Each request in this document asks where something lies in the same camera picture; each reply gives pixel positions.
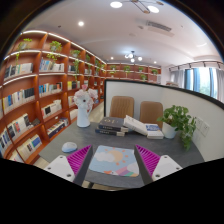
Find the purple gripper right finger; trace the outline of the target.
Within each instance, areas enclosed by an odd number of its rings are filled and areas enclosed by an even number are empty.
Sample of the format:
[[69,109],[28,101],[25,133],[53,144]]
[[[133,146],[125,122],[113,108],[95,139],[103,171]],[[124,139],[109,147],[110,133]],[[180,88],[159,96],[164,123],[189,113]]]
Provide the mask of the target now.
[[140,145],[135,145],[134,153],[145,185],[182,169],[168,155],[159,156]]

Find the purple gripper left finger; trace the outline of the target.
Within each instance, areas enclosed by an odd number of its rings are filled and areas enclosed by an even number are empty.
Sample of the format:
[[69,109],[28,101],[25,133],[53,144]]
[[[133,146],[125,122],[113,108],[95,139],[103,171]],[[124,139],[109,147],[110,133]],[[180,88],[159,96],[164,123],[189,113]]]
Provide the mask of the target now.
[[92,156],[93,147],[87,145],[69,156],[59,155],[45,168],[45,171],[81,186]]

